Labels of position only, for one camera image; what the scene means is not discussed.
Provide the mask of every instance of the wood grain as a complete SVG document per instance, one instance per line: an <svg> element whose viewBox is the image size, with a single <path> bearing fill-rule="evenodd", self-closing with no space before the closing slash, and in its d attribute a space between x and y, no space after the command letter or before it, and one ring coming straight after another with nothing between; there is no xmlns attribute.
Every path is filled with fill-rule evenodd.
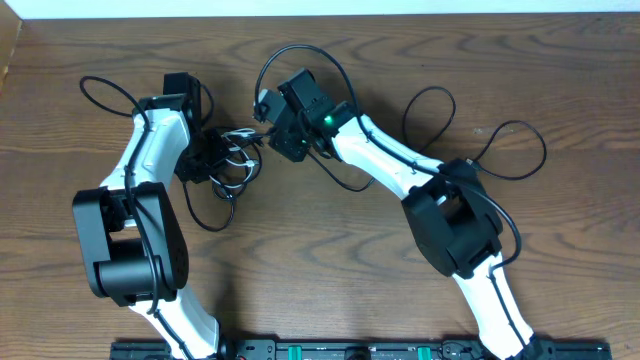
<svg viewBox="0 0 640 360"><path fill-rule="evenodd" d="M257 73L280 46L319 45L345 66L366 112L394 136L408 100L442 85L458 103L429 150L477 153L502 121L529 121L549 146L522 182L482 177L525 237L507 270L526 320L544 335L603 339L614 357L640 358L640 16L620 14L31 21L0 98L0 351L6 359L104 359L116 338L155 338L142 318L95 298L71 216L77 190L108 174L131 131L80 94L82 75L106 76L136 97L162 75L188 71L214 92L216 121L252 126ZM273 86L311 68L336 98L346 91L319 57L286 54ZM130 106L103 88L114 107ZM446 97L410 114L411 140L441 127ZM540 157L519 128L486 166L517 174ZM264 151L265 168L219 234L193 223L179 184L170 192L187 239L190 283L232 333L282 338L425 339L477 334L451 279L413 243L400 204L380 185L348 193L315 164ZM366 175L328 166L350 183ZM192 186L211 222L226 205ZM508 234L505 253L513 250Z"/></svg>

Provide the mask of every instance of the wooden table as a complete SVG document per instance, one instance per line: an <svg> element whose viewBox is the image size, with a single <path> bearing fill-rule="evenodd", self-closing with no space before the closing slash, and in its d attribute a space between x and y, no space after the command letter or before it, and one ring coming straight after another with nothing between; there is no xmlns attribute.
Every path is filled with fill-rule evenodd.
<svg viewBox="0 0 640 360"><path fill-rule="evenodd" d="M540 334L602 339L615 358L640 357L640 17L618 14L27 22L0 99L0 357L105 359L116 338L158 337L87 285L71 200L112 170L131 124L86 101L80 77L104 76L145 97L161 93L163 74L188 71L214 92L217 124L255 127L258 71L297 42L335 55L365 111L396 137L418 90L447 87L457 116L429 156L473 155L508 119L538 128L549 145L542 171L521 182L481 176L524 234L507 269L521 312ZM299 51L282 57L265 86L301 66L346 99L331 65ZM412 141L432 136L449 111L442 94L422 99L410 114ZM222 233L201 230L179 182L171 187L189 281L226 332L477 334L462 294L420 255L389 191L349 193L309 160L293 164L270 149L264 157ZM517 174L539 158L537 140L514 127L485 164ZM367 179L329 165L350 183ZM226 205L209 186L191 191L202 218L222 221ZM505 254L512 241L502 236Z"/></svg>

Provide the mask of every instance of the white background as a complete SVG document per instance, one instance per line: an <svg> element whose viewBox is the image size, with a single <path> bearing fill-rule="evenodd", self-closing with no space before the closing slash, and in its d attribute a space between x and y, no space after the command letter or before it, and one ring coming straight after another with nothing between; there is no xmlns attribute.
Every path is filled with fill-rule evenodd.
<svg viewBox="0 0 640 360"><path fill-rule="evenodd" d="M22 19L640 11L640 0L6 0Z"/></svg>

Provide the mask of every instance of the wooden tabletop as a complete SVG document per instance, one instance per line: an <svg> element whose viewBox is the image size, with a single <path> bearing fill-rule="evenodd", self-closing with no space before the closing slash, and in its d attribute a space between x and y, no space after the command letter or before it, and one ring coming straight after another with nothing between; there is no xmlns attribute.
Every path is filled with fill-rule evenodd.
<svg viewBox="0 0 640 360"><path fill-rule="evenodd" d="M538 174L480 176L524 236L507 268L521 313L539 334L606 340L615 358L640 357L640 16L620 14L28 21L0 98L0 357L105 359L115 339L158 337L87 284L71 201L111 172L131 122L85 100L80 77L107 77L140 98L161 94L163 74L188 71L213 91L216 124L265 130L251 119L256 76L272 52L298 42L336 56L365 112L396 138L416 92L448 88L458 112L428 156L474 155L505 120L535 126L549 146ZM265 86L301 66L347 98L331 64L303 51L282 56ZM90 90L131 108L108 89ZM435 134L449 111L443 94L421 99L409 116L412 142ZM460 290L421 256L391 192L376 184L350 193L310 160L263 155L263 173L224 232L201 230L179 182L171 186L189 282L225 332L477 334ZM485 166L518 174L540 156L516 126ZM328 166L346 182L367 180ZM226 204L207 185L190 189L200 216L220 223ZM510 254L512 237L501 239Z"/></svg>

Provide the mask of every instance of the white wall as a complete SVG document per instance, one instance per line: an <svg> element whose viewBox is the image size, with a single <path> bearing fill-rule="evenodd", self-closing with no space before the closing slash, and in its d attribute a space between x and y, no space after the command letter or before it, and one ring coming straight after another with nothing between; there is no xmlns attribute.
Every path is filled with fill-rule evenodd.
<svg viewBox="0 0 640 360"><path fill-rule="evenodd" d="M640 0L5 0L22 19L640 11Z"/></svg>

